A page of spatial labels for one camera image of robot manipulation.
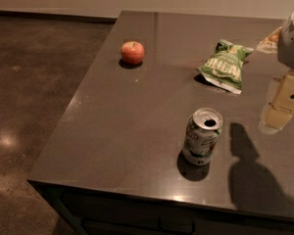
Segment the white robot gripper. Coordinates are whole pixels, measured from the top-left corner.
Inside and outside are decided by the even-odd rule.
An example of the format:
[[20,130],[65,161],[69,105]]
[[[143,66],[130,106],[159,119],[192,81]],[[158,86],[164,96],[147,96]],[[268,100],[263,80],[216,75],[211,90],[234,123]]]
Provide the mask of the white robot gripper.
[[[277,58],[294,69],[294,11],[284,22],[278,38]],[[264,126],[281,130],[294,116],[294,70],[283,77],[275,77],[269,84],[264,107]]]

